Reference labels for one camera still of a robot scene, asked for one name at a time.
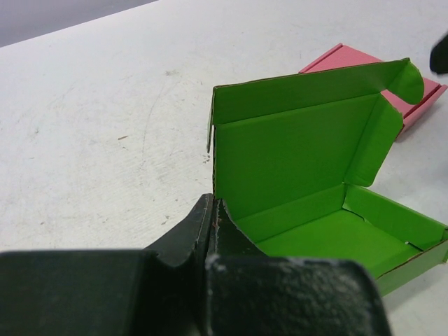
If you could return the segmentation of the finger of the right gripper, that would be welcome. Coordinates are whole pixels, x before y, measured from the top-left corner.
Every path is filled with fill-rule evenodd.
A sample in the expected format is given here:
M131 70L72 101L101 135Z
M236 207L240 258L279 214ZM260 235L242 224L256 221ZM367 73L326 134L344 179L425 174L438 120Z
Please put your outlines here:
M448 74L448 33L433 46L429 67L434 74Z

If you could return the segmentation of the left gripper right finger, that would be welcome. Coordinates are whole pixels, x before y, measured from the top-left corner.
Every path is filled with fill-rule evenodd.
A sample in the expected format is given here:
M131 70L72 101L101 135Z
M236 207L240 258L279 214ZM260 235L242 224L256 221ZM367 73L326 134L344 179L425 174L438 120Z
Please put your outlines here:
M213 204L208 335L390 335L379 291L352 260L269 257Z

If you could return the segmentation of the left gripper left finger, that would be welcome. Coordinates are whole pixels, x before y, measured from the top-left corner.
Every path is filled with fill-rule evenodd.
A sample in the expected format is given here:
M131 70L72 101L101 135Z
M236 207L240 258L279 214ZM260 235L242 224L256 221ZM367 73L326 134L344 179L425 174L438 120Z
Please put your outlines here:
M213 197L140 249L1 254L2 335L198 335Z

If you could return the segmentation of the green paper box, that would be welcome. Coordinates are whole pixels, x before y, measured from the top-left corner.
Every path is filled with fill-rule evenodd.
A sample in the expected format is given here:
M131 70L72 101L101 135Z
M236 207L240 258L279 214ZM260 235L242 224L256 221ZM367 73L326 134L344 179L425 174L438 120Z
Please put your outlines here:
M415 104L410 59L218 85L207 149L213 196L270 257L354 260L386 295L447 261L447 227L371 191Z

